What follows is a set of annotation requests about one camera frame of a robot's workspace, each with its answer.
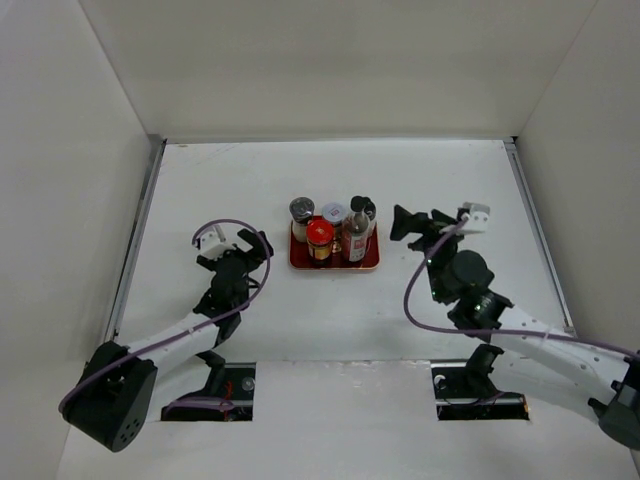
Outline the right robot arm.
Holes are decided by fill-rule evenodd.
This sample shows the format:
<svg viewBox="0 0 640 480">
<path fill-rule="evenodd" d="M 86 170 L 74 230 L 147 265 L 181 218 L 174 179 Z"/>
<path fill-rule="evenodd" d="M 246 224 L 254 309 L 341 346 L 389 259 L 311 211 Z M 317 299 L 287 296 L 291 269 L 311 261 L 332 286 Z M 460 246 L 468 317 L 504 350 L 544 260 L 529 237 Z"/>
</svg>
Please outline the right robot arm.
<svg viewBox="0 0 640 480">
<path fill-rule="evenodd" d="M 478 344 L 457 379 L 446 381 L 446 394 L 482 403 L 511 388 L 573 411 L 617 443 L 638 449 L 638 355 L 557 331 L 493 292 L 494 275 L 483 257 L 458 247 L 465 235 L 483 232 L 487 219 L 487 208 L 475 204 L 465 205 L 457 217 L 394 208 L 391 240 L 416 233 L 419 238 L 409 247 L 424 256 L 403 294 L 407 321 L 422 331 L 464 335 Z M 280 287 L 266 332 L 284 337 L 308 323 L 306 345 L 326 326 L 332 342 L 352 335 L 349 355 L 360 350 L 374 358 L 422 357 L 424 350 L 399 320 L 372 315 L 376 301 L 395 290 L 387 285 L 378 292 L 359 286 L 300 293 Z"/>
</svg>

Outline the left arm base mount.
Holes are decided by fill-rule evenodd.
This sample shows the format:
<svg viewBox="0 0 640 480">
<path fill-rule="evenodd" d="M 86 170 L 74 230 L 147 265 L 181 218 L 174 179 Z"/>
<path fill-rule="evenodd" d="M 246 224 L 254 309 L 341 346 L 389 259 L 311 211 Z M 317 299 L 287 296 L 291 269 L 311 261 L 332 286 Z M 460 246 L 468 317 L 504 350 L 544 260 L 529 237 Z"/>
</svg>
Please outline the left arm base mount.
<svg viewBox="0 0 640 480">
<path fill-rule="evenodd" d="M 227 363 L 215 352 L 199 354 L 209 371 L 204 385 L 162 406 L 163 422 L 250 422 L 256 390 L 255 363 Z"/>
</svg>

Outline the red-cap dark sauce bottle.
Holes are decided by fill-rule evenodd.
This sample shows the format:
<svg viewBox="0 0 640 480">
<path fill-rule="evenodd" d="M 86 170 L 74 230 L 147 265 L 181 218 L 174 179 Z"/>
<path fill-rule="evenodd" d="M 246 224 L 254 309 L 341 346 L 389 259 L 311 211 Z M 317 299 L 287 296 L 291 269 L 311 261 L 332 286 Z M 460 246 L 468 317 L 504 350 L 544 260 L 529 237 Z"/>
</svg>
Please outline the red-cap dark sauce bottle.
<svg viewBox="0 0 640 480">
<path fill-rule="evenodd" d="M 307 225 L 308 256 L 314 265 L 327 264 L 333 255 L 334 227 L 323 218 L 314 218 Z"/>
</svg>

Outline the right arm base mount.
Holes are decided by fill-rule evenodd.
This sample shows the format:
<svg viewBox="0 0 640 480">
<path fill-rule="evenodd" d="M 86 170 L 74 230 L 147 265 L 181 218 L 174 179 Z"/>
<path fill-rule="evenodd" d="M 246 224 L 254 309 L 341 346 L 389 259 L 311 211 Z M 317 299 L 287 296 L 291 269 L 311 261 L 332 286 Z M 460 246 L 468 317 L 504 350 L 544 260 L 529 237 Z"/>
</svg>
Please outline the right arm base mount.
<svg viewBox="0 0 640 480">
<path fill-rule="evenodd" d="M 530 419 L 525 397 L 497 389 L 489 378 L 493 363 L 503 354 L 499 347 L 482 344 L 466 360 L 431 363 L 436 415 L 440 421 Z"/>
</svg>

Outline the black-cap white salt bottle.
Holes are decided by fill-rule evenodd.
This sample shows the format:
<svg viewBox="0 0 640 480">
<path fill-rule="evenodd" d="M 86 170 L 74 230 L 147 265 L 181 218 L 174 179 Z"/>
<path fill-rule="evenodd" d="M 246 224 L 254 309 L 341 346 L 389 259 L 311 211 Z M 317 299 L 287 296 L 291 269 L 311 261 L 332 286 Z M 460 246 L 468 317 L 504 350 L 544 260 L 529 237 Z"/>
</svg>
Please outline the black-cap white salt bottle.
<svg viewBox="0 0 640 480">
<path fill-rule="evenodd" d="M 369 227 L 367 231 L 367 237 L 370 238 L 376 227 L 377 207 L 370 197 L 365 197 L 364 200 L 365 200 L 364 213 L 369 218 Z"/>
</svg>

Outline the tall vinegar bottle black cap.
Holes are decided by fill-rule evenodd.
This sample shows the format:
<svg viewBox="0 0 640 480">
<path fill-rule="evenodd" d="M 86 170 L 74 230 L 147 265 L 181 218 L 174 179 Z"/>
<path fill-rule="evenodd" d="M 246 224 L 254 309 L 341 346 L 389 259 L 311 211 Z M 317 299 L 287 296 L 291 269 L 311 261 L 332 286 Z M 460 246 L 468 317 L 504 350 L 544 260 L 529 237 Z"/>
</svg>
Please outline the tall vinegar bottle black cap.
<svg viewBox="0 0 640 480">
<path fill-rule="evenodd" d="M 350 202 L 351 212 L 342 222 L 341 251 L 345 261 L 358 263 L 366 254 L 370 219 L 365 212 L 367 200 L 354 196 Z"/>
</svg>

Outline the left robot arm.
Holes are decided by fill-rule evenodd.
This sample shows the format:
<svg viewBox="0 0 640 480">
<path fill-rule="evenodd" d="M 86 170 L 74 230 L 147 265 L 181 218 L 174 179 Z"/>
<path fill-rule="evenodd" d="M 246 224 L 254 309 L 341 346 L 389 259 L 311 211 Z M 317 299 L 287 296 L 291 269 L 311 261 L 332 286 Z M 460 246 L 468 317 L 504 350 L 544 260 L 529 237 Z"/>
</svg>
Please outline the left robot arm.
<svg viewBox="0 0 640 480">
<path fill-rule="evenodd" d="M 265 283 L 251 275 L 259 268 L 268 269 L 271 257 L 271 251 L 263 248 L 233 248 L 215 260 L 200 257 L 199 263 L 213 277 L 193 311 L 144 340 L 99 346 L 76 386 L 61 400 L 62 418 L 108 450 L 119 452 L 140 433 L 157 380 L 192 358 L 205 362 L 190 375 L 197 394 L 170 402 L 162 413 L 233 410 L 230 394 L 216 398 L 224 387 L 225 361 L 215 350 L 235 333 L 242 311 L 263 289 Z"/>
</svg>

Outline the white-lid seasoning jar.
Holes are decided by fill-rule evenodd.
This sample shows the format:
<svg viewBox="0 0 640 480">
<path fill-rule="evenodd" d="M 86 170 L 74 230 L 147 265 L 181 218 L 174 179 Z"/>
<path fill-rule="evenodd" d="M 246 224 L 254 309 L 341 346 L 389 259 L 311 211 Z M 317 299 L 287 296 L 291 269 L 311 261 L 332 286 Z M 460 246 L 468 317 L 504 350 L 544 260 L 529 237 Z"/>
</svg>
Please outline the white-lid seasoning jar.
<svg viewBox="0 0 640 480">
<path fill-rule="evenodd" d="M 342 224 L 346 216 L 347 209 L 341 203 L 330 202 L 325 204 L 322 208 L 322 218 L 332 225 L 335 241 L 340 239 Z"/>
</svg>

